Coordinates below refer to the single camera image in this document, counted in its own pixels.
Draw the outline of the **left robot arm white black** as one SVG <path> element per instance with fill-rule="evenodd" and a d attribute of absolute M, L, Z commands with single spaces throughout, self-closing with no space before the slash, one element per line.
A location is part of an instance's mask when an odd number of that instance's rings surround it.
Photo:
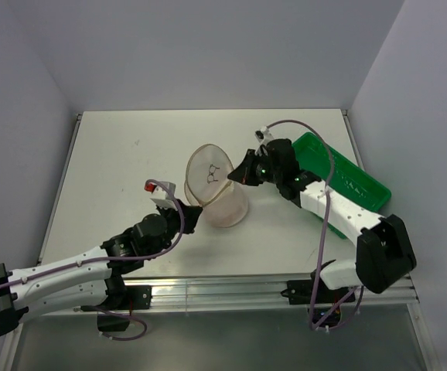
<path fill-rule="evenodd" d="M 40 315 L 72 307 L 102 311 L 127 298 L 123 275 L 171 251 L 194 232 L 203 209 L 158 208 L 100 246 L 51 264 L 8 270 L 0 264 L 0 336 Z"/>

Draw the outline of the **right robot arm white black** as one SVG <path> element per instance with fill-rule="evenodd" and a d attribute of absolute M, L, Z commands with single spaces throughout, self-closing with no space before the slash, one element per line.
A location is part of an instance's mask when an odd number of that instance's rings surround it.
<path fill-rule="evenodd" d="M 301 167 L 288 139 L 247 150 L 227 177 L 243 186 L 275 185 L 284 199 L 321 216 L 353 244 L 351 257 L 317 264 L 311 274 L 312 300 L 328 302 L 356 287 L 381 294 L 417 266 L 401 218 L 371 212 L 331 189 L 325 180 Z"/>

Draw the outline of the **round mesh laundry bag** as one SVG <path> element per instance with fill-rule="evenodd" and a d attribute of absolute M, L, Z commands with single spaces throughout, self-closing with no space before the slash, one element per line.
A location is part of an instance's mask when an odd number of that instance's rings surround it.
<path fill-rule="evenodd" d="M 186 199 L 191 205 L 203 208 L 203 217 L 212 227 L 232 227 L 247 215 L 248 198 L 244 190 L 227 178 L 233 170 L 227 153 L 214 144 L 200 146 L 187 162 Z"/>

